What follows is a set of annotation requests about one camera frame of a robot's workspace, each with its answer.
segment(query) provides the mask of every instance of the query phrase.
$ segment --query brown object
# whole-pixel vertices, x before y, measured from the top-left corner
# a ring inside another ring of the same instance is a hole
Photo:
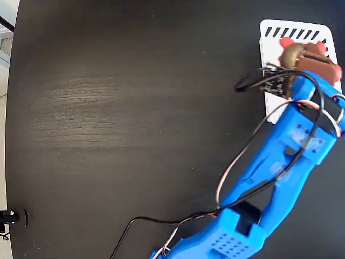
[[[337,81],[335,64],[313,43],[290,45],[282,53],[280,64],[287,69],[307,70],[318,74],[331,85]]]

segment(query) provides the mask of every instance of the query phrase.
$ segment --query white wire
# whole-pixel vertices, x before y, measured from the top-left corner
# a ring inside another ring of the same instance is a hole
[[[272,112],[270,112],[265,118],[262,119],[262,121],[259,123],[259,125],[256,127],[256,129],[253,131],[252,133],[252,136],[254,134],[257,133],[257,131],[261,128],[261,126],[264,124],[264,122],[273,114],[275,113],[278,109],[282,108],[283,106],[289,104],[289,103],[292,103],[293,100],[288,100],[280,105],[278,105]],[[234,166],[234,164],[237,162],[237,160],[244,154],[244,152],[246,152],[246,150],[248,149],[249,147],[249,143],[248,145],[246,145],[242,151],[237,155],[237,157],[235,157],[232,162],[229,164],[229,166],[227,167],[227,169],[225,170],[224,174],[222,175],[222,177],[220,178],[219,180],[219,183],[218,183],[218,186],[217,186],[217,189],[216,189],[216,204],[217,204],[217,207],[219,208],[220,207],[220,201],[219,201],[219,196],[220,196],[220,191],[222,190],[222,187],[223,187],[223,184],[231,170],[231,168]]]
[[[280,105],[278,105],[271,113],[269,113],[257,126],[257,128],[253,131],[252,136],[254,134],[257,133],[257,131],[261,128],[261,126],[264,124],[264,122],[273,114],[275,113],[278,109],[282,108],[283,106],[289,104],[289,103],[302,103],[302,104],[306,104],[309,105],[313,108],[315,108],[316,110],[320,109],[320,106],[316,103],[314,103],[313,101],[310,100],[299,100],[299,101],[294,101],[294,100],[288,100]],[[335,131],[336,131],[336,135],[337,137],[341,137],[341,129],[339,127],[339,125],[337,124],[337,122],[335,121],[335,119],[326,111],[326,110],[322,110],[322,113],[324,115],[327,116],[327,118],[330,120],[330,122],[332,123]],[[220,191],[222,190],[223,184],[231,170],[231,168],[234,166],[234,164],[237,162],[237,160],[244,154],[244,152],[246,152],[246,150],[248,149],[250,144],[248,144],[247,146],[245,146],[242,151],[232,160],[232,162],[229,164],[228,168],[225,170],[224,174],[222,175],[222,177],[219,180],[217,189],[216,189],[216,204],[217,204],[217,208],[220,207],[220,201],[219,201],[219,196],[220,196]]]
[[[313,101],[310,101],[310,100],[301,100],[301,101],[297,101],[297,103],[307,104],[307,105],[311,106],[312,108],[314,108],[316,110],[320,109],[320,106],[317,103],[315,103]],[[337,137],[341,137],[341,128],[338,125],[338,123],[336,122],[336,120],[326,110],[323,109],[322,113],[324,115],[326,115],[326,117],[332,123],[332,125],[333,125],[333,127],[335,129],[335,132],[336,132],[336,136]]]
[[[264,124],[264,122],[273,114],[275,113],[278,109],[282,108],[283,106],[290,104],[290,103],[302,103],[302,104],[306,104],[309,105],[313,108],[315,108],[316,110],[320,109],[320,106],[316,103],[314,103],[313,101],[310,100],[299,100],[299,101],[294,101],[294,100],[288,100],[280,105],[278,105],[271,113],[269,113],[265,118],[262,119],[262,121],[259,123],[259,125],[256,127],[256,129],[253,131],[252,136],[254,134],[257,133],[257,131],[261,128],[261,126]],[[326,110],[322,110],[322,112],[327,116],[327,118],[330,120],[330,122],[333,124],[335,130],[336,130],[336,135],[337,137],[341,136],[341,129],[339,127],[339,125],[337,124],[337,122],[333,119],[333,117],[326,111]],[[234,160],[230,163],[230,165],[228,166],[228,168],[225,170],[224,174],[222,175],[217,190],[216,190],[216,202],[217,202],[217,207],[219,208],[219,194],[220,191],[222,190],[222,186],[224,184],[224,181],[227,177],[227,175],[229,174],[229,171],[231,170],[231,168],[233,167],[233,165],[237,162],[237,160],[243,155],[243,153],[248,149],[250,143],[248,145],[246,145],[242,151],[237,155],[237,157],[234,158]],[[177,227],[172,231],[169,239],[166,241],[166,243],[163,245],[163,247],[157,251],[157,253],[155,254],[155,256],[152,259],[157,259],[159,254],[163,254],[164,256],[166,256],[165,251],[170,251],[170,249],[167,247],[169,245],[169,243],[171,242],[171,240],[173,240],[174,236],[176,235],[178,228],[185,222],[191,220],[191,219],[200,219],[201,217],[205,217],[207,215],[212,215],[212,213],[210,214],[206,214],[206,215],[201,215],[199,217],[193,218],[193,217],[189,217],[183,221],[181,221]]]
[[[340,98],[342,98],[343,100],[345,100],[345,96],[344,96],[343,94],[341,94],[341,93],[337,93],[337,94],[331,96],[331,98],[335,98],[335,97],[340,97]]]
[[[157,253],[154,255],[154,257],[152,257],[152,259],[157,259],[159,257],[159,255],[161,254],[161,252],[163,251],[163,248],[161,247]]]
[[[168,249],[167,246],[169,245],[169,243],[171,242],[171,240],[173,240],[174,236],[176,235],[176,233],[177,233],[177,231],[178,231],[178,228],[179,228],[183,223],[185,223],[185,222],[187,222],[187,221],[189,221],[189,220],[191,220],[191,219],[200,219],[200,218],[202,218],[202,217],[205,217],[205,216],[208,216],[208,215],[212,215],[212,214],[214,214],[214,213],[209,213],[209,214],[201,215],[201,216],[195,217],[195,218],[189,217],[189,218],[187,218],[187,219],[181,221],[181,222],[177,225],[177,227],[174,229],[174,231],[172,231],[172,233],[171,233],[169,239],[168,239],[168,240],[166,241],[166,243],[163,245],[163,247],[162,247],[162,249],[163,249],[163,250],[162,250],[162,254],[163,254],[164,256],[166,256],[165,250]]]

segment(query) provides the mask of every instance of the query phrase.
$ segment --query blue robotic arm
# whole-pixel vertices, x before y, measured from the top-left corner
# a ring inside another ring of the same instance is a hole
[[[319,83],[326,97],[339,94],[327,81],[309,73]],[[304,77],[297,77],[292,85],[293,100],[310,99],[315,86]],[[345,100],[331,100],[340,106],[337,122],[345,129],[343,108]],[[249,164],[235,186],[221,202],[222,207],[237,201],[244,193],[264,182],[275,179],[294,159],[309,136],[314,122],[296,103],[289,104],[273,131]],[[336,135],[318,127],[302,156],[291,169],[275,182],[269,204],[260,212],[247,202],[224,209],[202,232],[181,239],[166,259],[242,259],[258,252],[267,237],[292,210],[312,169],[319,165],[336,142]]]

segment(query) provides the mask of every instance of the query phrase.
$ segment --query white tray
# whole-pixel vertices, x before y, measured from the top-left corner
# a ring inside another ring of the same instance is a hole
[[[324,25],[280,20],[263,20],[260,23],[260,33],[261,64],[263,67],[266,66],[267,62],[279,65],[278,58],[283,51],[279,39],[283,37],[290,37],[298,43],[323,42],[327,50],[325,56],[328,56],[335,64],[338,64],[332,33],[329,28]],[[334,87],[341,92],[340,82],[337,82]],[[265,93],[266,114],[269,114],[283,102],[283,98]],[[275,124],[284,109],[285,107],[282,107],[275,112],[268,121]]]

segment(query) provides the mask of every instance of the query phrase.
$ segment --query dark wooden table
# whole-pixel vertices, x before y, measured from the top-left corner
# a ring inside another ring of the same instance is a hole
[[[233,83],[260,65],[265,18],[327,25],[341,1],[21,1],[6,125],[14,259],[108,259],[127,221],[214,206],[218,178],[264,115]],[[230,188],[270,127],[231,172]],[[344,258],[343,140],[254,258]],[[178,233],[192,234],[202,223]],[[116,258],[147,259],[171,227],[136,223]]]

